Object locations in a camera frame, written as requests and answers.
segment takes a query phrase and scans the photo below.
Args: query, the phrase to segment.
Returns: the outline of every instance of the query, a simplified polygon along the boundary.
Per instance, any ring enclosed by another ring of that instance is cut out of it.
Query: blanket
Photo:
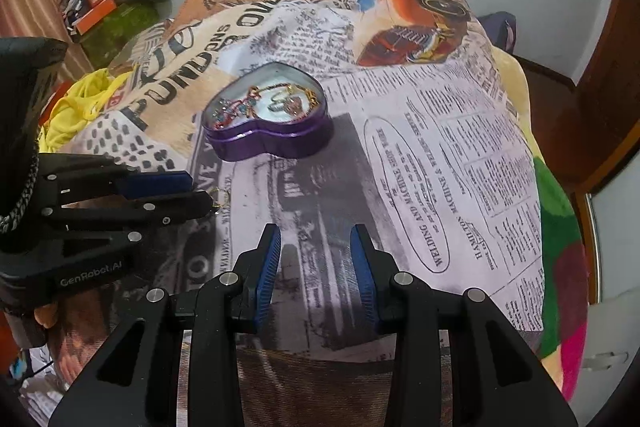
[[[276,18],[274,12],[286,15]],[[353,304],[357,300],[357,286],[353,277],[349,277],[348,263],[343,259],[345,249],[338,245],[337,237],[342,240],[348,237],[353,219],[360,222],[369,219],[369,228],[376,231],[374,239],[383,247],[396,254],[391,248],[402,244],[389,224],[391,220],[384,218],[385,201],[376,187],[374,167],[369,157],[354,147],[362,138],[353,113],[346,118],[344,113],[332,111],[336,136],[324,153],[306,162],[264,155],[229,165],[207,148],[199,128],[199,112],[241,73],[269,59],[303,68],[321,84],[332,82],[333,90],[328,92],[335,93],[336,107],[340,102],[338,93],[346,92],[341,89],[348,88],[351,92],[363,89],[369,90],[361,92],[362,111],[366,112],[367,106],[374,104],[367,102],[366,96],[373,96],[376,90],[396,89],[394,86],[405,80],[431,83],[453,96],[438,103],[462,100],[462,90],[466,95],[481,92],[475,100],[490,105],[501,115],[500,124],[492,128],[500,127],[501,133],[512,136],[508,122],[513,121],[514,128],[521,133],[520,138],[514,138],[515,142],[521,139],[528,146],[526,155],[518,156],[513,164],[522,168],[523,184],[530,178],[537,187],[537,201],[532,202],[531,208],[538,204],[540,213],[532,219],[529,232],[535,237],[535,229],[542,230],[529,246],[514,240],[513,251],[526,257],[541,248],[542,263],[532,264],[535,273],[521,277],[523,283],[517,285],[521,300],[509,298],[498,305],[513,315],[512,322],[521,326],[518,329],[537,350],[543,365],[569,399],[577,381],[586,334],[587,277],[577,221],[530,132],[526,82],[523,87],[522,80],[514,80],[508,89],[506,79],[518,78],[522,71],[509,72],[513,63],[505,57],[494,57],[466,2],[186,0],[164,43],[148,53],[114,94],[108,110],[65,150],[109,154],[142,170],[186,168],[194,175],[198,187],[228,185],[233,198],[278,200],[276,209],[265,203],[265,210],[252,216],[256,223],[260,220],[264,223],[275,213],[295,224],[296,239],[291,245],[296,248],[283,248],[281,277],[274,293],[277,302],[272,304],[277,311],[271,317],[270,327],[259,338],[238,340],[247,424],[382,424],[392,370],[393,338],[376,339],[364,327],[364,314],[357,303]],[[379,74],[391,79],[388,84],[366,82],[372,79],[371,75]],[[430,96],[436,93],[433,89]],[[456,94],[453,89],[462,90]],[[344,156],[349,156],[345,151],[353,152],[349,161],[344,160]],[[241,182],[249,180],[253,184],[234,184],[235,176]],[[354,186],[362,188],[353,192]],[[61,302],[59,321],[51,331],[49,343],[57,375],[66,383],[72,382],[117,324],[121,313],[126,312],[131,301],[143,298],[149,288],[188,290],[232,266],[234,256],[242,251],[239,241],[233,248],[238,247],[239,251],[229,252],[228,245],[236,204],[242,205],[234,200],[233,209],[219,216],[159,230],[146,246],[137,273]],[[370,211],[369,217],[359,209]],[[329,215],[335,219],[323,219]],[[322,234],[318,232],[320,229],[324,230]],[[255,242],[251,233],[246,235],[247,244]],[[331,239],[328,258],[314,250],[323,237]],[[304,256],[300,257],[301,252],[308,253],[306,261]],[[312,261],[319,263],[316,271],[309,269]],[[397,257],[396,261],[402,267],[402,258]],[[410,266],[410,261],[406,262],[405,266]],[[327,273],[342,283],[324,284],[321,279]],[[315,286],[310,274],[318,279]],[[476,285],[490,282],[489,277]],[[302,284],[306,295],[300,293]],[[447,285],[446,289],[460,291],[470,284],[468,280],[460,280],[449,281]],[[332,288],[339,295],[323,293],[323,289],[331,293]],[[347,301],[349,308],[344,307]],[[535,327],[539,319],[541,327]],[[298,325],[299,329],[291,330],[290,324]],[[538,330],[539,334],[527,336],[525,330]],[[451,386],[446,335],[441,343],[442,414],[443,422],[448,423]],[[190,336],[186,333],[184,369],[189,344]],[[184,420],[184,374],[180,382],[178,419]]]

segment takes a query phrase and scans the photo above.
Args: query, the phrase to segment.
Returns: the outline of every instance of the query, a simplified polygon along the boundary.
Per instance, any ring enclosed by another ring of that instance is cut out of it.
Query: metal screw
[[[238,277],[238,274],[234,272],[224,272],[220,276],[220,282],[223,283],[223,285],[225,286],[231,286],[232,284],[236,284],[238,282],[238,279],[240,279]]]
[[[402,286],[407,286],[414,281],[414,276],[407,272],[398,272],[394,275],[394,281]]]
[[[472,300],[473,302],[482,302],[484,301],[486,294],[480,288],[471,288],[466,293],[466,296],[469,297],[469,300]]]
[[[164,290],[162,288],[153,288],[146,293],[146,300],[149,302],[158,302],[164,297]]]

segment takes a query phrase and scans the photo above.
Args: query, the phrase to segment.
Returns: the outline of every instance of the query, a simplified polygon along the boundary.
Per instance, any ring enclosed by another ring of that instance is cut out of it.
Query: necklace
[[[267,86],[258,88],[251,86],[247,90],[247,94],[244,98],[239,100],[228,100],[221,98],[217,101],[216,106],[211,114],[214,120],[214,127],[216,129],[222,129],[228,127],[234,119],[239,116],[245,118],[255,118],[257,120],[263,120],[255,112],[255,106],[258,99],[262,97],[262,94],[266,91],[273,89],[282,89],[282,92],[276,93],[271,97],[271,103],[268,109],[271,112],[286,112],[293,120],[299,120],[308,116],[312,110],[318,107],[318,96],[312,89],[308,87],[299,86],[298,84],[289,84],[287,82],[281,82],[280,84],[274,84],[273,86]],[[302,99],[299,96],[293,96],[294,93],[299,91],[306,96],[309,103],[309,108],[303,114]]]

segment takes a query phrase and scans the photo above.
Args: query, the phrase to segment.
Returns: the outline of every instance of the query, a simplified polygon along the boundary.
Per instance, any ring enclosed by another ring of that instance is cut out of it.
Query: orange car image
[[[406,25],[395,25],[374,35],[358,58],[360,66],[443,62],[466,35],[471,16],[457,1],[389,1]]]

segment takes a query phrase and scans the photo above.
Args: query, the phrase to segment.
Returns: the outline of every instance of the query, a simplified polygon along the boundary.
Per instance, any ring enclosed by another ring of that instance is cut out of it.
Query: orange box
[[[95,8],[92,8],[76,22],[76,29],[81,35],[87,33],[102,19],[116,9],[116,1],[104,0]]]

